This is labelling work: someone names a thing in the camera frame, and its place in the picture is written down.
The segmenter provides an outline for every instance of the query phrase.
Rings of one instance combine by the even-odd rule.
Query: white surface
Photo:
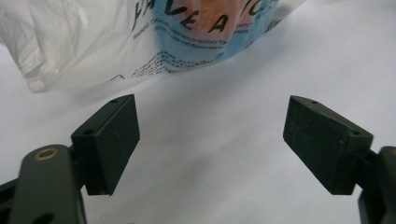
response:
[[[289,97],[322,102],[396,145],[396,2],[308,0],[236,57],[187,74],[30,93],[0,48],[0,181],[105,102],[134,93],[141,141],[112,197],[84,197],[90,223],[359,223],[282,139]]]

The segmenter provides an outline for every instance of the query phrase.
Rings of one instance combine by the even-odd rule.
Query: plastic bag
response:
[[[0,39],[33,92],[220,62],[267,29],[277,0],[3,0]]]

